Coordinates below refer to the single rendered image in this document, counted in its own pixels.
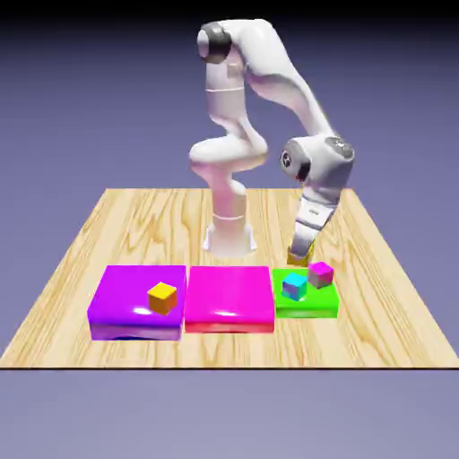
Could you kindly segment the small orange cube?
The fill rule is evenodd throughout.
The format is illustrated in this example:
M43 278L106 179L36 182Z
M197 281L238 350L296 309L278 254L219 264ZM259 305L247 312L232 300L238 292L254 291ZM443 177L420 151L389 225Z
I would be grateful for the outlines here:
M162 281L150 288L147 294L149 309L163 316L178 304L178 289Z

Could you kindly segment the small magenta cube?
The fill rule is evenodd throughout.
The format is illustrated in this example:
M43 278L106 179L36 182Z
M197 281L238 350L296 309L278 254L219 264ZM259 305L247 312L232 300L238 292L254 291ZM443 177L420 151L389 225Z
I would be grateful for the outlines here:
M316 289L322 289L333 283L334 269L325 262L316 262L308 266L308 282Z

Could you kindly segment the small cyan cube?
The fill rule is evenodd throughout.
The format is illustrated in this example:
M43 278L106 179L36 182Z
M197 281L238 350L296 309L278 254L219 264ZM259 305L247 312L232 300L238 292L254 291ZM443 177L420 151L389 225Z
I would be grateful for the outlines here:
M307 294L307 276L289 273L281 282L281 294L295 301L302 300Z

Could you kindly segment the small yellow cube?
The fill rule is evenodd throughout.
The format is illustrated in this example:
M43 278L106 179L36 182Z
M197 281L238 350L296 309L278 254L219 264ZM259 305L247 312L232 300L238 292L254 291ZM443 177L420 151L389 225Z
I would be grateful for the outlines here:
M298 256L291 252L290 247L287 249L287 264L308 267L309 262L314 254L315 243L312 243L308 252L304 256Z

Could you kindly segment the large green box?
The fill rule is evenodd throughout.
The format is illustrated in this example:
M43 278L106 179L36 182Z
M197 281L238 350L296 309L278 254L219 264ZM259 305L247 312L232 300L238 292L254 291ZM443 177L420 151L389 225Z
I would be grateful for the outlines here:
M332 283L321 289L308 283L306 296L299 301L282 295L282 281L289 274L307 276L307 268L274 268L272 270L273 296L277 318L336 318L339 296Z

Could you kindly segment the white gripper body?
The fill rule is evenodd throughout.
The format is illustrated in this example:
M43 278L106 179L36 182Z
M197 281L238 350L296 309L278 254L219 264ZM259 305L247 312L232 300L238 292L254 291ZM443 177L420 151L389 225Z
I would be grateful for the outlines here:
M317 235L332 218L336 207L313 202L302 196L299 200L290 252L305 257Z

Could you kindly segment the large pink box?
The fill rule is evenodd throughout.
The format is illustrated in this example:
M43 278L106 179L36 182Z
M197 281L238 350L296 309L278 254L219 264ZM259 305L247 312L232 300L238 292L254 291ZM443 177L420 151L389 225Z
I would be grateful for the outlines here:
M188 333L271 333L275 305L266 266L193 266L184 311Z

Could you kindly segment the large purple box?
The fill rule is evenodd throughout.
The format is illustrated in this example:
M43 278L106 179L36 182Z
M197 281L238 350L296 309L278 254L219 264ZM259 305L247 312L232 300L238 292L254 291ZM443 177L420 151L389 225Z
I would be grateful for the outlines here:
M159 282L177 289L177 305L166 315L149 309L148 290ZM186 295L183 265L109 265L87 310L94 341L177 341Z

